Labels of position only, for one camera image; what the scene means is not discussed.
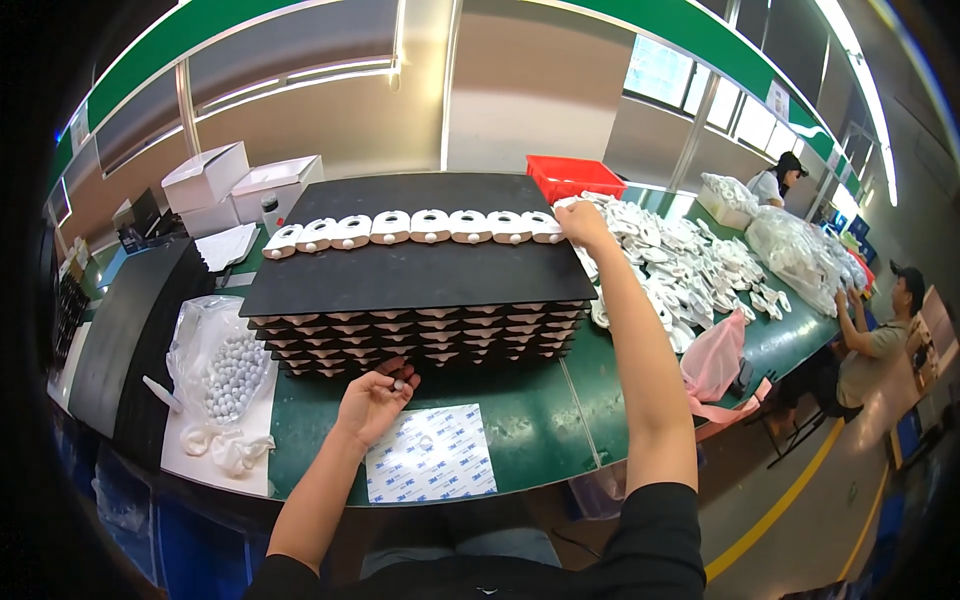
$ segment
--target stack of black trays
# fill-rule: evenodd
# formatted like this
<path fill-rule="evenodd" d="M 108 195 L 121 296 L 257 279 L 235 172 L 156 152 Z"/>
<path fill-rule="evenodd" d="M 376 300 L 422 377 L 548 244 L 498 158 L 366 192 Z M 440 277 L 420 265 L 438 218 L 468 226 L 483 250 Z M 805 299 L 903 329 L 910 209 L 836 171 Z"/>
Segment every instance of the stack of black trays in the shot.
<path fill-rule="evenodd" d="M 90 298 L 69 271 L 60 278 L 57 291 L 57 331 L 54 341 L 54 365 L 62 369 L 66 355 L 73 343 L 73 336 L 84 319 L 84 311 Z"/>
<path fill-rule="evenodd" d="M 425 208 L 550 211 L 526 176 L 437 173 L 315 183 L 286 222 Z M 398 355 L 418 367 L 553 360 L 595 298 L 565 241 L 407 241 L 265 260 L 240 315 L 282 370 L 354 377 Z"/>
<path fill-rule="evenodd" d="M 129 257 L 90 324 L 68 408 L 143 468 L 159 468 L 168 409 L 142 377 L 172 389 L 165 355 L 180 305 L 213 283 L 193 239 L 176 240 Z"/>

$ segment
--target white cardboard box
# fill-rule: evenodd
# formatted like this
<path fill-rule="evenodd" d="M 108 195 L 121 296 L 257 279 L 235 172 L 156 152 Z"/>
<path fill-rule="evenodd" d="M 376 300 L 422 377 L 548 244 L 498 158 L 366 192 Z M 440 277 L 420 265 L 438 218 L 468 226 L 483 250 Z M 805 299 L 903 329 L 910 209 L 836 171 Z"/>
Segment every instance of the white cardboard box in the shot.
<path fill-rule="evenodd" d="M 262 221 L 260 201 L 270 192 L 276 194 L 280 216 L 286 219 L 306 186 L 323 180 L 324 164 L 320 156 L 304 156 L 253 167 L 233 186 L 230 195 L 242 224 Z"/>
<path fill-rule="evenodd" d="M 181 214 L 218 204 L 249 172 L 247 149 L 239 141 L 189 158 L 160 185 L 170 209 Z"/>
<path fill-rule="evenodd" d="M 705 184 L 697 194 L 697 202 L 710 213 L 716 222 L 728 228 L 745 230 L 754 218 L 745 212 L 729 208 L 723 199 Z"/>
<path fill-rule="evenodd" d="M 180 213 L 183 226 L 192 237 L 206 237 L 240 225 L 233 198 L 227 194 L 213 206 Z"/>

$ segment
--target red plastic crate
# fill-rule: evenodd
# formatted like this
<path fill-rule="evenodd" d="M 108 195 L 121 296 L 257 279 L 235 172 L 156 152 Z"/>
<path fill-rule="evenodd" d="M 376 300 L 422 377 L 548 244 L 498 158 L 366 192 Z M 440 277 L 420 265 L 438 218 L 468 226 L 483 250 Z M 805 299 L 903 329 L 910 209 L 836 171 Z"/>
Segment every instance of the red plastic crate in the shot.
<path fill-rule="evenodd" d="M 560 198 L 579 196 L 584 190 L 619 200 L 627 189 L 604 163 L 585 158 L 527 155 L 527 175 L 534 178 L 551 205 Z"/>

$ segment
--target black t-shirt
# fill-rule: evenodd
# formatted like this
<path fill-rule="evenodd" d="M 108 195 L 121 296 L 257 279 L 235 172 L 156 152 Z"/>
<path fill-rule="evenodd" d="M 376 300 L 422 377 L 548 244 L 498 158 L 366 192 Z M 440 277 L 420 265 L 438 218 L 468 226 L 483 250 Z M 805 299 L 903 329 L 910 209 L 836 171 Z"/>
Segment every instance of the black t-shirt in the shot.
<path fill-rule="evenodd" d="M 391 564 L 343 588 L 324 588 L 306 565 L 271 555 L 245 600 L 262 598 L 702 598 L 697 494 L 679 483 L 636 490 L 603 559 L 581 571 L 500 556 Z"/>

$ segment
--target hand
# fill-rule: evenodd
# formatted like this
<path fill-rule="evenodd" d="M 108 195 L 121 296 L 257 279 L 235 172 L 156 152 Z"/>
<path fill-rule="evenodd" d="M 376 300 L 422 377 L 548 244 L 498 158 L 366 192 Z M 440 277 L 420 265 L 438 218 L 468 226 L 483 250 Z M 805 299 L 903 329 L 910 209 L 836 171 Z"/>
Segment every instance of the hand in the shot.
<path fill-rule="evenodd" d="M 616 243 L 607 229 L 606 219 L 593 203 L 580 201 L 569 206 L 558 206 L 555 216 L 566 239 L 583 246 L 587 252 L 603 244 Z"/>
<path fill-rule="evenodd" d="M 847 310 L 847 293 L 843 288 L 837 288 L 837 293 L 833 295 L 833 301 L 837 305 L 837 314 Z"/>
<path fill-rule="evenodd" d="M 395 377 L 406 381 L 402 390 L 394 389 Z M 394 424 L 419 384 L 420 376 L 402 356 L 381 363 L 347 386 L 334 427 L 369 448 Z"/>
<path fill-rule="evenodd" d="M 852 286 L 847 288 L 847 298 L 853 308 L 863 308 L 863 299 L 860 298 L 860 293 Z"/>

